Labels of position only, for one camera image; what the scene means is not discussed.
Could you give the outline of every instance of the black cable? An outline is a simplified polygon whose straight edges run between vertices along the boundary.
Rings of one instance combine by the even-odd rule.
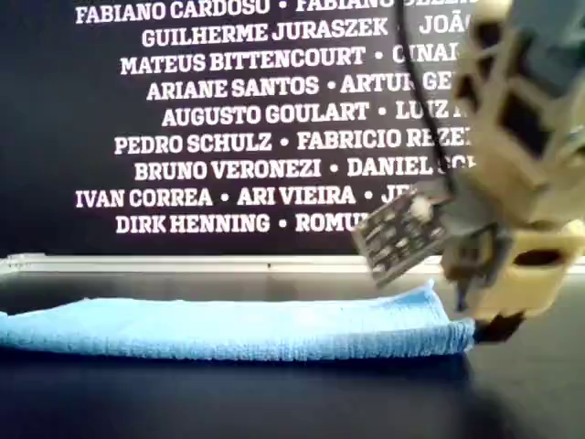
[[[398,43],[402,46],[402,52],[404,54],[404,66],[410,75],[410,80],[412,82],[412,97],[419,103],[422,109],[422,120],[425,122],[427,128],[429,128],[429,131],[431,132],[435,161],[437,162],[439,169],[444,174],[445,185],[449,191],[449,194],[453,197],[455,195],[456,189],[452,177],[452,172],[447,162],[445,150],[441,145],[437,123],[429,111],[426,96],[424,95],[422,86],[420,85],[419,73],[417,72],[414,61],[412,60],[412,54],[410,53],[409,33],[406,28],[407,18],[404,0],[396,0],[395,7],[396,12],[394,17],[396,18],[396,36]]]

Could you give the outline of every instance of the blue cloth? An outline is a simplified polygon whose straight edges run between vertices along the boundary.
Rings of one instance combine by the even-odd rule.
[[[317,302],[85,299],[0,315],[0,346],[66,354],[198,360],[425,357],[473,345],[471,319],[451,321],[433,283],[405,294]]]

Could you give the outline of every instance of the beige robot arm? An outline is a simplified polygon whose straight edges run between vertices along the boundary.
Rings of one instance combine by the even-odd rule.
[[[585,2],[478,2],[452,87],[476,166],[451,172],[454,190],[416,185],[356,227],[378,285],[442,251],[481,339],[550,308],[585,250],[584,66]]]

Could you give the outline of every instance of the microfiber towel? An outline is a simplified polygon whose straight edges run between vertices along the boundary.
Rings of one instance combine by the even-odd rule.
[[[433,283],[393,297],[306,302],[85,299],[0,315],[0,346],[146,359],[308,361],[427,357],[473,345]]]

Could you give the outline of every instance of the black wall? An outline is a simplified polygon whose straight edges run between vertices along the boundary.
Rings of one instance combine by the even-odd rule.
[[[388,175],[378,177],[349,177],[347,159],[359,160],[377,157],[429,156],[428,146],[414,146],[417,130],[423,128],[419,119],[400,119],[399,102],[411,100],[408,91],[342,93],[344,80],[349,76],[373,73],[400,73],[402,66],[395,62],[396,39],[393,7],[340,9],[331,11],[296,12],[296,0],[289,0],[285,8],[271,0],[270,13],[252,16],[212,16],[163,21],[121,22],[110,24],[76,24],[76,5],[89,2],[70,0],[19,0],[0,4],[0,32],[2,38],[0,61],[0,254],[19,252],[46,252],[51,254],[349,254],[354,253],[349,232],[296,231],[301,227],[296,214],[366,213],[382,202],[387,186],[408,185],[426,175]],[[433,62],[419,62],[420,72],[427,73],[429,89],[438,75],[448,78],[454,64],[445,60],[441,48],[461,40],[462,33],[453,23],[454,16],[465,18],[473,5],[460,0],[420,0],[410,6],[409,29],[413,44],[427,46],[434,52]],[[167,12],[171,2],[167,1]],[[454,25],[454,32],[421,32],[427,17],[435,16],[438,25],[444,25],[444,16]],[[236,24],[270,23],[269,33],[278,29],[278,23],[321,20],[332,24],[336,19],[387,18],[385,29],[389,35],[373,37],[333,37],[300,39],[294,41],[262,41],[254,43],[205,44],[167,48],[145,48],[141,35],[145,29],[169,27],[208,27]],[[207,58],[211,52],[237,52],[292,48],[351,48],[364,47],[363,63],[350,66],[309,67],[266,70],[192,71],[178,74],[121,75],[121,58],[197,54]],[[375,53],[383,53],[376,59]],[[415,48],[414,56],[420,55]],[[250,80],[269,77],[315,76],[318,92],[313,95],[273,95],[265,97],[220,97],[147,101],[151,83],[166,81],[198,81],[224,79]],[[329,81],[335,88],[327,87]],[[400,81],[397,76],[391,84]],[[427,90],[431,99],[446,100],[447,90]],[[263,112],[268,105],[330,102],[368,102],[365,120],[321,123],[267,123]],[[262,121],[257,124],[223,124],[169,127],[162,126],[167,109],[257,105]],[[384,106],[386,115],[378,114]],[[443,116],[442,101],[435,107]],[[462,117],[441,118],[446,130],[444,140],[456,156],[455,166],[468,165],[462,145],[465,123]],[[395,147],[361,149],[299,149],[298,132],[325,132],[339,130],[395,129],[401,139]],[[191,153],[186,150],[186,139],[191,134],[268,133],[271,151],[224,152],[215,154]],[[180,135],[185,139],[184,150],[169,155],[115,154],[116,136]],[[287,138],[286,146],[280,139]],[[320,159],[321,176],[308,178],[226,179],[213,174],[211,162],[220,169],[219,162],[269,159]],[[204,162],[208,170],[202,180],[136,181],[134,163],[148,162]],[[409,158],[408,163],[420,163]],[[337,165],[336,173],[330,166]],[[286,205],[279,196],[279,187],[350,186],[356,204]],[[133,188],[206,188],[213,206],[137,208],[129,205]],[[275,205],[238,206],[243,188],[274,187]],[[87,203],[76,207],[77,190],[124,189],[123,206],[90,209]],[[367,199],[365,192],[371,191]],[[228,201],[221,194],[229,195]],[[172,215],[211,214],[267,214],[270,230],[266,232],[197,232],[173,233]],[[116,217],[132,215],[164,215],[166,233],[120,233]],[[286,220],[287,226],[280,227]]]

